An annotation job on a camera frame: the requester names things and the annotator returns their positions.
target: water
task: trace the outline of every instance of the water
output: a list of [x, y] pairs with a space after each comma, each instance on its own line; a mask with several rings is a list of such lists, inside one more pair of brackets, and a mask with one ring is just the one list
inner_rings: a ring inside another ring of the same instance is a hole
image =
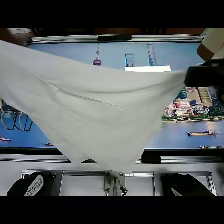
[[[216, 136], [188, 136], [186, 132], [213, 130]], [[199, 146], [224, 146], [224, 121], [191, 123], [163, 122], [162, 130], [146, 148], [198, 148]]]

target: white cloth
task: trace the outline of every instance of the white cloth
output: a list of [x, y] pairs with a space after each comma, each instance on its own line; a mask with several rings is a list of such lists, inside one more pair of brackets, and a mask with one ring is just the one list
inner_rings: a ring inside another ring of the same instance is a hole
[[105, 170], [131, 171], [185, 74], [125, 72], [0, 41], [0, 97], [72, 162], [91, 158]]

